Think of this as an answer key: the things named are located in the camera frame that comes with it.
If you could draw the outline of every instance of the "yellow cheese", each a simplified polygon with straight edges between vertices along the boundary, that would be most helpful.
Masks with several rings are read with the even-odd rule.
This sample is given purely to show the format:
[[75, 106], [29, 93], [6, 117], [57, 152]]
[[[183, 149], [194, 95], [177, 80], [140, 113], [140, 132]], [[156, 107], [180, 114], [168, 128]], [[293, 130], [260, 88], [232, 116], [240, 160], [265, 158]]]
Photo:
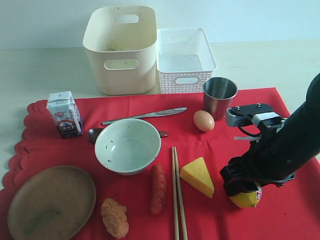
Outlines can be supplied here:
[[183, 166], [180, 177], [207, 197], [213, 197], [215, 188], [203, 157]]

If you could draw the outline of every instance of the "chopsticks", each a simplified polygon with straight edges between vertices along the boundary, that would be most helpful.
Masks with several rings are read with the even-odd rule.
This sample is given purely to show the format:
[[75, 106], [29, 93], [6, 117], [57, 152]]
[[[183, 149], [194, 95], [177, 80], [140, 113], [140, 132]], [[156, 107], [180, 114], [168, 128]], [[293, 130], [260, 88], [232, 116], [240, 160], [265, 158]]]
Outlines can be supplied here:
[[178, 153], [175, 146], [172, 147], [172, 187], [173, 187], [173, 214], [174, 214], [174, 239], [179, 240], [179, 221], [178, 221], [178, 202], [177, 202], [177, 190], [180, 205], [180, 216], [183, 240], [188, 240], [187, 226], [184, 202], [182, 198], [180, 174], [179, 174], [179, 162]]

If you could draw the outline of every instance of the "knife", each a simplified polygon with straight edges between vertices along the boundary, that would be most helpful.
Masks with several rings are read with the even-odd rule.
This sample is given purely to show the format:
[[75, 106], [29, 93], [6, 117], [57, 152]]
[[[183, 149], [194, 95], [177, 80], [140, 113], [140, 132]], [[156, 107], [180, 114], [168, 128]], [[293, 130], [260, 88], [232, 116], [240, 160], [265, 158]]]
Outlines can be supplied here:
[[115, 121], [122, 120], [122, 119], [142, 119], [142, 118], [151, 118], [151, 117], [170, 116], [170, 115], [182, 113], [185, 110], [187, 110], [186, 107], [173, 108], [173, 109], [156, 111], [156, 112], [146, 113], [146, 114], [137, 115], [137, 116], [128, 116], [128, 117], [118, 118], [118, 119], [114, 119], [114, 120], [110, 120], [110, 121], [104, 121], [101, 124], [108, 125], [108, 124], [111, 124]]

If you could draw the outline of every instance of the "lemon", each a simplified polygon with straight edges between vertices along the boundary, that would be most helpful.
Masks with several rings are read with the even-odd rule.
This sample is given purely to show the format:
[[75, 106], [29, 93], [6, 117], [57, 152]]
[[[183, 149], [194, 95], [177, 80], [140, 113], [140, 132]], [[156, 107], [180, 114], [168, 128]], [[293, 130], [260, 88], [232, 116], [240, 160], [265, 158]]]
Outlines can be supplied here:
[[259, 183], [255, 182], [258, 190], [253, 192], [240, 192], [235, 196], [230, 196], [231, 202], [239, 208], [256, 207], [262, 197], [262, 188]]

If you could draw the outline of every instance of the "white table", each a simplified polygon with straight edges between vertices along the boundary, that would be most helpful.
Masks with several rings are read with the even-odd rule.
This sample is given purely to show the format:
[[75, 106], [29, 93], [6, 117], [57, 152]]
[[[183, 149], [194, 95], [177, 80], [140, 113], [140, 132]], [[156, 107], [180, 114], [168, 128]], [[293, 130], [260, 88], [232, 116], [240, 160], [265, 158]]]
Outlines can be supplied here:
[[[239, 89], [276, 87], [290, 113], [306, 97], [320, 71], [320, 40], [212, 44], [216, 76]], [[27, 106], [50, 93], [71, 91], [74, 98], [106, 96], [99, 91], [84, 48], [0, 51], [0, 178], [9, 170], [14, 145], [25, 129]], [[159, 83], [147, 94], [159, 93]]]

